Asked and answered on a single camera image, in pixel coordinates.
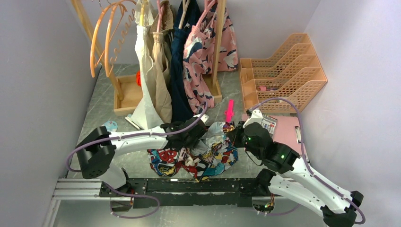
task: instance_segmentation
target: pink floral garment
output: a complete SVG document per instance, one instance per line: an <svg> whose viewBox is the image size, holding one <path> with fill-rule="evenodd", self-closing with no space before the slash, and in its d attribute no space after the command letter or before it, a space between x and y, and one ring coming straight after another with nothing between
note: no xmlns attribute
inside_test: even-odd
<svg viewBox="0 0 401 227"><path fill-rule="evenodd" d="M202 75L212 72L212 60L217 25L217 2L210 8L207 15L192 27L192 31L184 46L183 78L188 102L194 113L203 101L208 107L214 107L214 99ZM238 54L233 23L226 8L225 23L221 37L218 71L232 71L238 67Z"/></svg>

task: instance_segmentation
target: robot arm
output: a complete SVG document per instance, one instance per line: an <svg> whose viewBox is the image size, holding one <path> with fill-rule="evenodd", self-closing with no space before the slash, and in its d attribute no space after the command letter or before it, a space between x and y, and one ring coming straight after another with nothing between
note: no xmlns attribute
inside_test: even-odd
<svg viewBox="0 0 401 227"><path fill-rule="evenodd" d="M199 115L196 115L184 124L163 124L152 129L134 132L108 132L105 127L96 128L77 147L98 139L112 137L120 139L108 140L78 151L82 177L98 178L119 191L127 191L130 187L127 185L128 176L123 169L112 163L112 159L147 149L193 147L206 132L207 115L203 115L200 121L188 131L178 134L172 134L172 132L187 127L198 117Z"/></svg>
<svg viewBox="0 0 401 227"><path fill-rule="evenodd" d="M285 144L273 142L269 132L261 126L262 113L256 109L251 117L239 123L236 129L228 135L237 148L243 147L251 152L268 168L260 174L266 179L265 186L273 194L289 198L323 217L330 226L352 226L357 217L355 208L345 198L360 206L363 195L358 191L349 192L314 170L292 148ZM323 180L344 196L339 196L326 185Z"/></svg>

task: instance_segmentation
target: crumpled cloth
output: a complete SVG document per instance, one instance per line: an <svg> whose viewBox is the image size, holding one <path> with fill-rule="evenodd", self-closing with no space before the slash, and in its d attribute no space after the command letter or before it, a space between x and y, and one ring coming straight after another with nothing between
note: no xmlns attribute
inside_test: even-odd
<svg viewBox="0 0 401 227"><path fill-rule="evenodd" d="M193 149L150 149L150 167L159 176L169 177L183 168L198 182L222 174L238 161L237 148L225 134L233 129L233 124L215 122Z"/></svg>

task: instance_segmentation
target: white garment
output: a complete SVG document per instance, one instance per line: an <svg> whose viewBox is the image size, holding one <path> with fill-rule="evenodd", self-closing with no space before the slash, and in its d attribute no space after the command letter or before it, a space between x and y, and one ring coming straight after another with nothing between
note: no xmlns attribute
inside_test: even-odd
<svg viewBox="0 0 401 227"><path fill-rule="evenodd" d="M141 10L141 0L137 3L136 12ZM143 26L137 26L137 41L135 43L135 52L139 59L140 82L142 86L143 97L137 108L131 116L131 120L143 129L150 129L160 126L163 121L155 110L156 97L156 79L153 72L153 60L150 56L153 46L152 39L149 37L149 28L154 22L152 5L148 1L148 7L145 7ZM135 22L139 23L140 13L135 13Z"/></svg>

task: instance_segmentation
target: cartoon print fabric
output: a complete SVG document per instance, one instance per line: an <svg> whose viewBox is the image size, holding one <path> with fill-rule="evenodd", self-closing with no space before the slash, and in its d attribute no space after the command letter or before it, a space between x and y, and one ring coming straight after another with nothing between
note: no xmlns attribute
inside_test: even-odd
<svg viewBox="0 0 401 227"><path fill-rule="evenodd" d="M200 18L198 24L192 27L184 47L184 88L189 105L194 113L196 113L203 101L207 102L208 107L214 107L213 96L202 76L212 72L211 67L216 40L215 27L217 25L216 9L217 2L209 9L207 15L204 18ZM224 20L218 71L232 71L238 67L238 54L234 27L228 16L227 8Z"/></svg>
<svg viewBox="0 0 401 227"><path fill-rule="evenodd" d="M183 168L199 182L219 175L238 160L237 149L225 135L225 132L233 129L233 125L229 123L213 123L201 138L201 145L193 151L188 148L182 148L179 151L150 149L148 150L150 167L159 176L170 177Z"/></svg>

